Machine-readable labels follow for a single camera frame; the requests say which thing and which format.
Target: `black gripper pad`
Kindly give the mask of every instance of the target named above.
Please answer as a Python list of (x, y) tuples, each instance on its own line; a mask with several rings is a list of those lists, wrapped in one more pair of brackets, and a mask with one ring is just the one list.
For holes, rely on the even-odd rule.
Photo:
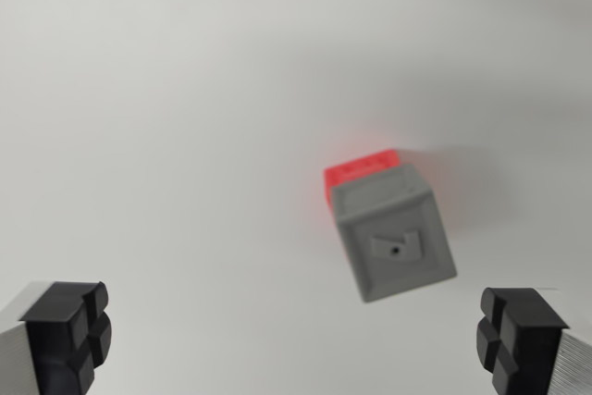
[(105, 362), (111, 322), (105, 284), (55, 282), (21, 318), (40, 395), (84, 395)]
[(499, 395), (546, 395), (569, 328), (534, 289), (485, 289), (477, 353)]

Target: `gray cube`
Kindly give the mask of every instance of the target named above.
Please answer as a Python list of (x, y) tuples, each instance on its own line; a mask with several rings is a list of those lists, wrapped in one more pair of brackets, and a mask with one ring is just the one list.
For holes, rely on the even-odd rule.
[(365, 302), (456, 276), (434, 193), (413, 166), (333, 187), (331, 202)]

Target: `red cube face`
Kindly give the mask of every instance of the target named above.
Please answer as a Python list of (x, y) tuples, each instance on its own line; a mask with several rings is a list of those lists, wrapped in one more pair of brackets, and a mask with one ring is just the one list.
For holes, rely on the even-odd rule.
[(369, 156), (346, 162), (339, 166), (325, 170), (325, 193), (327, 201), (331, 205), (331, 188), (344, 182), (363, 178), (387, 168), (396, 167), (401, 163), (399, 155), (394, 150), (370, 154)]

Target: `cube face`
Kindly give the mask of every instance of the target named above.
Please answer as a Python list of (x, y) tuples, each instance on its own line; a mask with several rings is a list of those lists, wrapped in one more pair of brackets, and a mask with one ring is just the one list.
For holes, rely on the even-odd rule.
[(332, 197), (366, 302), (456, 276), (434, 194), (413, 166), (344, 183)]

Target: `white background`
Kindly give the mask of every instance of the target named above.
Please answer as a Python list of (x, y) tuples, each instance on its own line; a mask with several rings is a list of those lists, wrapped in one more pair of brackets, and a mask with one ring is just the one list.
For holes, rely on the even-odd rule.
[[(589, 314), (591, 0), (0, 0), (0, 303), (102, 280), (93, 395), (494, 393), (486, 286)], [(322, 169), (401, 149), (459, 276), (363, 304)]]

